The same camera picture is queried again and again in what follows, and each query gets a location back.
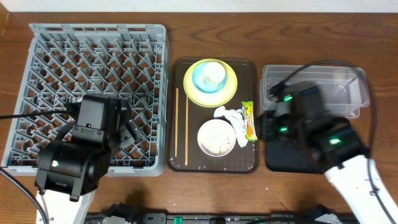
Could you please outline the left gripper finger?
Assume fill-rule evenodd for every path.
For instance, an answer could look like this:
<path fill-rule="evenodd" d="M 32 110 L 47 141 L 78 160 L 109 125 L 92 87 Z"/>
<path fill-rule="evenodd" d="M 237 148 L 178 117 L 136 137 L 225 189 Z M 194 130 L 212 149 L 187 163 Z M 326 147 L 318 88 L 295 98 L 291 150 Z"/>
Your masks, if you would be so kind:
<path fill-rule="evenodd" d="M 142 137 L 142 132 L 133 119 L 126 122 L 126 129 L 132 136 L 133 140 L 138 140 Z"/>
<path fill-rule="evenodd" d="M 134 143 L 134 138 L 130 132 L 122 132 L 120 135 L 119 149 L 125 149 Z"/>

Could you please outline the white bowl with rice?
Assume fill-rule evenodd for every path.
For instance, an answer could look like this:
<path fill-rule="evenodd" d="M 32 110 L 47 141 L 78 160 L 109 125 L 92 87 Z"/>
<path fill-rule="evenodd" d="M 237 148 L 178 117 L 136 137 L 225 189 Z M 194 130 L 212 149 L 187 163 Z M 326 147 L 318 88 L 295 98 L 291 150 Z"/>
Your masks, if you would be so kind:
<path fill-rule="evenodd" d="M 236 133 L 227 121 L 211 119 L 199 128 L 197 142 L 208 156 L 223 157 L 235 147 Z"/>

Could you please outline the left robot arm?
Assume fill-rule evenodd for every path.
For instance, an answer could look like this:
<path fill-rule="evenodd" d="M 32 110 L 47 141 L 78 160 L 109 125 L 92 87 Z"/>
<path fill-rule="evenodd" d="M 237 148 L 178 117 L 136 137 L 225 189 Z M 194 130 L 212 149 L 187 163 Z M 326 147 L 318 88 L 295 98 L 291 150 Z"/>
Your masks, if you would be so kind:
<path fill-rule="evenodd" d="M 121 150 L 121 127 L 142 136 L 127 99 L 85 94 L 65 103 L 73 118 L 37 156 L 37 223 L 83 223 L 100 178 Z"/>

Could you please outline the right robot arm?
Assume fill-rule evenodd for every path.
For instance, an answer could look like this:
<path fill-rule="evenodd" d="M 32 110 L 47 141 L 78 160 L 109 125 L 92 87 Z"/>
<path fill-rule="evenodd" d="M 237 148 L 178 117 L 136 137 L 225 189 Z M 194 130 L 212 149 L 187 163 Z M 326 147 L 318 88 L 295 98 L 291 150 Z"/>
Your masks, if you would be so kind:
<path fill-rule="evenodd" d="M 344 117 L 331 114 L 318 85 L 281 81 L 270 89 L 275 109 L 264 114 L 267 145 L 292 160 L 300 151 L 340 193 L 360 223 L 397 223 L 392 199 L 371 159 L 371 149 Z"/>

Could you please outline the white napkin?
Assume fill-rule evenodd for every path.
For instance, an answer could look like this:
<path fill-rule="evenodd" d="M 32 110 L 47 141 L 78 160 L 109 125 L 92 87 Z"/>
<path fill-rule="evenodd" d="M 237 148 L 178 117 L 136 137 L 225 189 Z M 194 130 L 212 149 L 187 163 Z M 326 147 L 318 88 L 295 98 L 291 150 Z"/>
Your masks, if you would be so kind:
<path fill-rule="evenodd" d="M 215 109 L 214 118 L 224 117 L 227 119 L 236 133 L 236 139 L 240 147 L 245 147 L 248 143 L 246 138 L 246 125 L 244 123 L 243 110 L 227 110 L 225 106 L 220 106 Z"/>

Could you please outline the green orange snack wrapper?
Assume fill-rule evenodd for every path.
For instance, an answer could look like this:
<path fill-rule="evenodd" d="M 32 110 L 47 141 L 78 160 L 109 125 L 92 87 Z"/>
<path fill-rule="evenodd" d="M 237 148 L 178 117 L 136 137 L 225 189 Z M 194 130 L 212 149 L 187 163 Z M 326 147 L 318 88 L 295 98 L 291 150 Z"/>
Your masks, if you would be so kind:
<path fill-rule="evenodd" d="M 245 122 L 245 137 L 248 141 L 257 141 L 256 129 L 254 124 L 254 103 L 253 101 L 242 102 Z"/>

